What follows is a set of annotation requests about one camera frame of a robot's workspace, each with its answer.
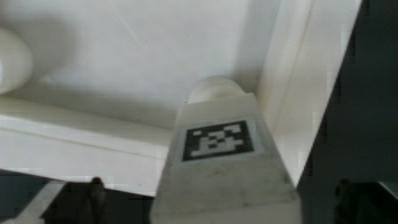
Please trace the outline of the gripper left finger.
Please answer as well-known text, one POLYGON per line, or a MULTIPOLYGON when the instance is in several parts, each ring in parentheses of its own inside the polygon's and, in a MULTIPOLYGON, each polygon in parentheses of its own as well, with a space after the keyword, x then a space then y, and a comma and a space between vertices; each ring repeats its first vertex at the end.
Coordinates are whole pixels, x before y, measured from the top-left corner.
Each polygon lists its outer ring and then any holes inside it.
POLYGON ((150 196, 106 188, 90 182, 51 181, 11 224, 150 224, 150 196))

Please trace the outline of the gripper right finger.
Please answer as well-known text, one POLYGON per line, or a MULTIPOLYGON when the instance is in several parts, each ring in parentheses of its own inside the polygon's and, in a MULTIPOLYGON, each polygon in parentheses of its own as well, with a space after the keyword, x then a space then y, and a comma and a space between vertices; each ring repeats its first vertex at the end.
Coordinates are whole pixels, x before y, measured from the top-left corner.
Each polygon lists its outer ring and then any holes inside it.
POLYGON ((342 180, 335 224, 398 224, 398 182, 342 180))

